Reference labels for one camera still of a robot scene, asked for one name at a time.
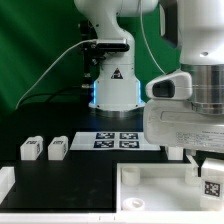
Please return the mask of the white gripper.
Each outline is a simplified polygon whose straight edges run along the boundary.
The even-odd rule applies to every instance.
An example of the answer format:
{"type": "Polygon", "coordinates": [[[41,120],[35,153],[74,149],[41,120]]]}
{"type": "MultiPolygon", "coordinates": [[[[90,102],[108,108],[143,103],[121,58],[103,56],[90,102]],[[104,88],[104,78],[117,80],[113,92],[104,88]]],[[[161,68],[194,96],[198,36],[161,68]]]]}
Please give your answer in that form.
{"type": "MultiPolygon", "coordinates": [[[[151,144],[224,153],[224,115],[203,115],[188,101],[150,100],[144,108],[143,132],[151,144]]],[[[199,165],[186,155],[186,175],[199,177],[199,165]]]]}

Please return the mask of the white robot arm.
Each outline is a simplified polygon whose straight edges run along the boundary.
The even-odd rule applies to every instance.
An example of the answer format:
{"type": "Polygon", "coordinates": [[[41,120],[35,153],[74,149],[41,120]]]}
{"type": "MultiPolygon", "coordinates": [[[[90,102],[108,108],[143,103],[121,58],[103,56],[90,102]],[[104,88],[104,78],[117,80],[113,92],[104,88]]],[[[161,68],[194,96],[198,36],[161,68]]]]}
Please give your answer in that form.
{"type": "Polygon", "coordinates": [[[127,113],[143,108],[151,144],[224,153],[224,0],[74,0],[92,23],[103,52],[90,107],[127,113]],[[146,85],[140,97],[135,41],[119,16],[160,8],[161,36],[181,49],[180,68],[146,85]]]}

